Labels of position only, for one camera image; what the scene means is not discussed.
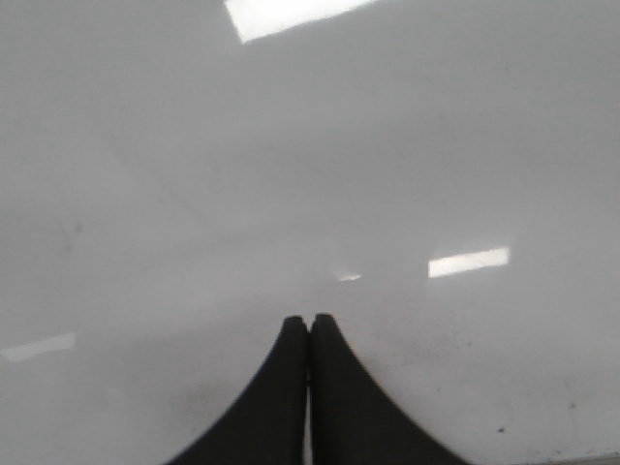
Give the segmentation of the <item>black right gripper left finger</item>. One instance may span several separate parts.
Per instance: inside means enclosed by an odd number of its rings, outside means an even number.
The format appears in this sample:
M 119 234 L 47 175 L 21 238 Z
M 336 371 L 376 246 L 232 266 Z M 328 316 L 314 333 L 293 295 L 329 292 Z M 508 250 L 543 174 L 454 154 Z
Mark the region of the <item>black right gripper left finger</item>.
M 309 333 L 286 318 L 251 382 L 230 408 L 171 464 L 301 464 Z

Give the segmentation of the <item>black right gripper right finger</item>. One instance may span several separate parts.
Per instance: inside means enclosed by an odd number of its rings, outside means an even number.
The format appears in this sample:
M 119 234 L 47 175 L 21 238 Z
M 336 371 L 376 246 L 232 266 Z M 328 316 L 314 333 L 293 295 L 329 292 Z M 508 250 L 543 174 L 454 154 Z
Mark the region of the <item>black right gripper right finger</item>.
M 309 370 L 315 464 L 465 462 L 391 401 L 328 314 L 312 324 Z

